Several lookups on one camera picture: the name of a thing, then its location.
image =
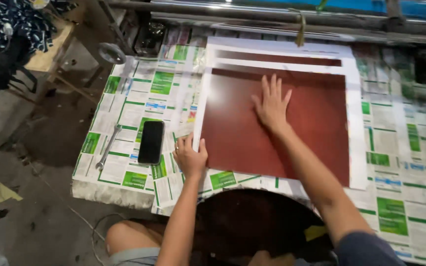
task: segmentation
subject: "brown sheet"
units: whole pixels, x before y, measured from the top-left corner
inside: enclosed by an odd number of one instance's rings
[[[298,136],[349,186],[345,77],[298,71],[217,64],[212,72],[202,138],[208,167],[297,179],[288,156],[260,125],[250,99],[262,97],[262,75],[282,78],[292,88],[287,121]]]

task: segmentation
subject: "metal pipe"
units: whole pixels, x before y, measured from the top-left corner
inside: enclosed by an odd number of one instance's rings
[[[286,9],[239,9],[233,5],[224,8],[221,5],[201,5],[182,3],[145,3],[137,1],[110,0],[108,3],[112,8],[133,9],[136,11],[174,13],[195,16],[213,16],[233,19],[246,19],[255,21],[281,22],[281,23],[300,23],[300,16],[296,13],[289,12]],[[307,25],[342,27],[376,31],[388,31],[396,33],[406,33],[415,35],[426,35],[426,21],[422,20],[406,20],[403,25],[388,27],[387,17],[353,15],[342,13],[316,13],[314,11],[303,11]]]

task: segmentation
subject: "newspaper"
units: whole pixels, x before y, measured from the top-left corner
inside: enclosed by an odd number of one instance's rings
[[[193,130],[209,35],[248,37],[228,30],[172,28],[159,58],[128,57],[125,65],[113,68],[74,179],[153,194],[152,212],[170,215],[184,182],[170,152],[178,137]],[[264,34],[250,38],[274,40]],[[275,40],[295,45],[291,37],[276,36]],[[355,45],[353,52],[361,79],[368,178],[366,190],[345,191],[400,258],[426,265],[426,85],[415,82],[414,63],[400,49]],[[171,126],[173,116],[179,118]],[[162,119],[169,130],[161,164],[145,167],[136,159],[142,124],[149,119]],[[100,172],[94,166],[116,123],[123,129]],[[308,198],[298,180],[214,169],[208,170],[199,198],[243,187]]]

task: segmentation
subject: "black smartphone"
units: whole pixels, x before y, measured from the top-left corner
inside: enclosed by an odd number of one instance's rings
[[[146,121],[142,130],[141,146],[137,161],[146,164],[159,164],[162,152],[165,123],[163,121]]]

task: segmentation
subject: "concrete floor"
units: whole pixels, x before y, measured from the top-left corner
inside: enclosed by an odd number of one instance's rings
[[[105,71],[92,85],[94,96],[101,94],[107,75]],[[150,216],[71,197],[71,175],[95,108],[75,92],[56,93],[37,108],[0,92],[0,182],[23,197],[0,203],[0,210],[9,211],[0,218],[0,252],[11,265],[98,265],[91,247],[92,229],[74,211],[92,226],[111,213]],[[16,141],[15,149],[11,144]],[[21,154],[33,163],[24,166],[18,158]],[[117,216],[105,219],[98,231],[105,235],[119,220]],[[95,239],[106,263],[103,241]]]

